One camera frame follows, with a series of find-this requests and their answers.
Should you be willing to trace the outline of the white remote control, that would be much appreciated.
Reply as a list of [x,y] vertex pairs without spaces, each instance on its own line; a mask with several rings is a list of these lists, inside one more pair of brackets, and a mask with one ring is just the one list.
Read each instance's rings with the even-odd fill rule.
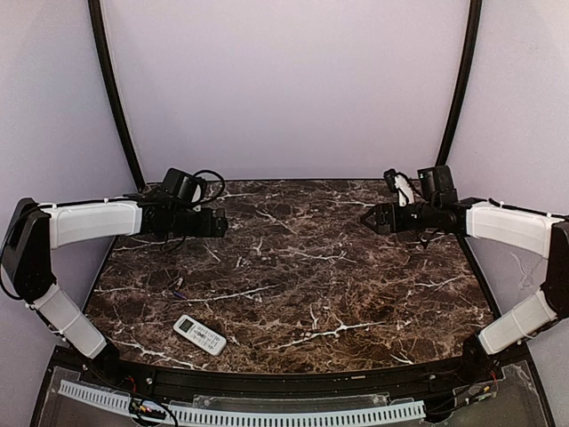
[[214,357],[219,356],[227,345],[225,337],[188,315],[182,315],[174,323],[173,330]]

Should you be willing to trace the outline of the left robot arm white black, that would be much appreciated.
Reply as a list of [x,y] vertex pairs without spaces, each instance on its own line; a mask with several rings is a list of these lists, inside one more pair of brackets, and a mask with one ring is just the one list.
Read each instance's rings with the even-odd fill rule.
[[1,267],[13,287],[10,298],[38,312],[87,359],[108,363],[117,359],[118,350],[58,285],[52,251],[114,236],[222,238],[227,230],[223,209],[168,195],[45,205],[23,198],[1,245]]

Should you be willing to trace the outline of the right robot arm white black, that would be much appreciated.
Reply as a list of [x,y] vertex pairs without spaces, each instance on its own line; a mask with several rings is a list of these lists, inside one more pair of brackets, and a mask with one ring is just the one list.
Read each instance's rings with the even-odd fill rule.
[[360,217],[378,235],[434,229],[487,239],[538,254],[548,261],[539,289],[482,329],[474,350],[490,357],[568,318],[568,219],[508,208],[494,200],[468,198],[434,207],[426,202],[374,205]]

